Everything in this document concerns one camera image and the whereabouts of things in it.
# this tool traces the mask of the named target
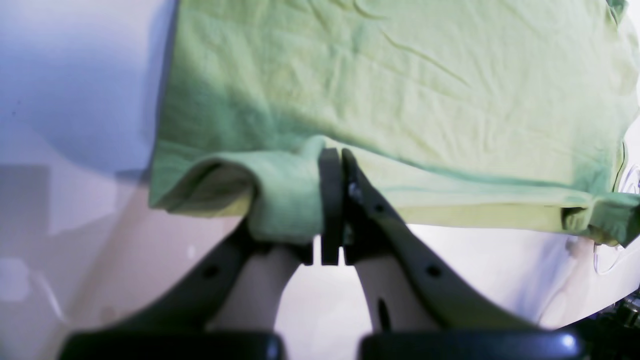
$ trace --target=black plastic base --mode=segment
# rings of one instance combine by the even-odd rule
[[[276,334],[103,331],[73,336],[61,360],[285,360]]]
[[[582,344],[568,332],[445,331],[382,333],[364,338],[360,360],[578,360]]]

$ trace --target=clamp jaw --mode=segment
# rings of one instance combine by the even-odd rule
[[[322,264],[339,248],[355,266],[374,334],[362,360],[580,359],[580,339],[509,314],[460,278],[406,227],[348,149],[319,158]],[[280,297],[312,246],[256,242],[246,220],[172,289],[107,329],[71,335],[62,360],[286,359],[273,326]]]

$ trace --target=light gray surface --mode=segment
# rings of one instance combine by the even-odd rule
[[[0,359],[50,359],[63,336],[144,306],[235,225],[147,209],[173,2],[0,1]],[[638,13],[634,4],[629,14]],[[640,163],[640,123],[627,138]],[[412,229],[481,293],[549,327],[640,282],[640,243],[605,276],[587,240]],[[605,249],[600,265],[619,254]],[[371,330],[351,267],[300,268],[276,329],[297,359],[353,359]]]

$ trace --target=hole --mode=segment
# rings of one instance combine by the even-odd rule
[[[204,276],[205,279],[210,279],[216,276],[218,272],[220,272],[220,269],[216,265],[209,265],[202,272],[202,276]]]
[[[389,318],[389,310],[387,309],[385,301],[382,299],[378,299],[378,318],[380,319],[382,331],[390,331],[391,319]]]
[[[440,277],[440,275],[442,275],[442,272],[437,266],[429,265],[427,267],[427,274],[429,274],[432,277]]]

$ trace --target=wrinkled fabric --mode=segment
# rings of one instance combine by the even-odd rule
[[[640,233],[614,193],[637,38],[605,1],[182,0],[149,204],[323,230],[317,158],[351,149],[406,222]]]

